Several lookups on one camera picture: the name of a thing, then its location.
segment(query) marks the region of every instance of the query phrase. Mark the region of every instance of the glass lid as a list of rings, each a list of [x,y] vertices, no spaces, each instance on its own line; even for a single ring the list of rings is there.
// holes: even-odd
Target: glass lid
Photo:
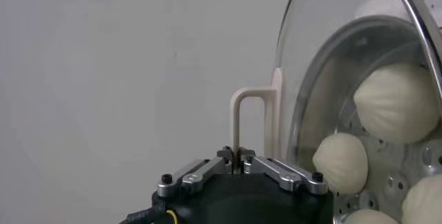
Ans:
[[[424,0],[289,0],[276,53],[281,147],[289,162],[328,178],[335,223],[360,209],[406,223],[410,188],[442,174],[440,54]],[[363,154],[348,148],[347,135],[363,145],[365,172],[348,164]],[[358,189],[348,182],[357,175],[343,182],[330,167],[339,165],[365,175]]]

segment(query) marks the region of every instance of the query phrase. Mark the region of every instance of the black screw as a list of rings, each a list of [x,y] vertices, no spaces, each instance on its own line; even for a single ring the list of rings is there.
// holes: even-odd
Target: black screw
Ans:
[[[173,178],[172,178],[172,175],[171,175],[171,174],[163,174],[163,175],[161,176],[161,181],[162,181],[164,184],[171,184],[171,183],[172,183],[172,180],[173,180]]]
[[[311,178],[313,178],[313,180],[314,180],[315,182],[319,182],[319,183],[321,183],[322,181],[324,181],[324,176],[323,176],[323,173],[321,173],[321,172],[313,172],[313,173],[311,174]]]

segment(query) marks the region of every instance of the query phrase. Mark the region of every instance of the white wall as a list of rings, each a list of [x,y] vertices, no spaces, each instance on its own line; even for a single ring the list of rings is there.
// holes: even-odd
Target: white wall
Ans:
[[[118,223],[229,144],[287,0],[0,0],[0,223]],[[262,107],[244,105],[262,151]]]

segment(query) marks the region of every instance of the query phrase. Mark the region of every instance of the metal bracket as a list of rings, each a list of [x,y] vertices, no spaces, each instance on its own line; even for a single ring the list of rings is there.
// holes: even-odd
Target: metal bracket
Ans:
[[[238,150],[239,159],[242,160],[243,158],[245,158],[247,156],[256,156],[255,151],[247,149],[245,147],[240,147],[240,149]]]
[[[226,164],[224,158],[215,157],[198,170],[185,175],[182,179],[182,185],[188,193],[194,194],[201,191],[204,183],[214,174],[229,174],[231,172],[231,162]]]
[[[174,196],[177,189],[180,187],[182,182],[182,177],[187,173],[193,172],[196,169],[200,168],[202,165],[206,163],[205,160],[194,160],[190,162],[185,167],[181,168],[179,171],[172,175],[172,181],[170,183],[164,183],[160,180],[157,184],[157,193],[158,196],[162,197],[171,197]]]
[[[305,185],[307,190],[315,195],[323,195],[328,191],[327,183],[323,180],[321,173],[311,174],[300,167],[275,159],[249,156],[244,161],[244,173],[264,173],[278,182],[282,189],[290,192],[296,191],[299,185]]]
[[[225,146],[222,148],[222,150],[217,151],[216,156],[224,158],[226,164],[228,164],[228,161],[233,163],[233,152],[232,149],[228,146]]]

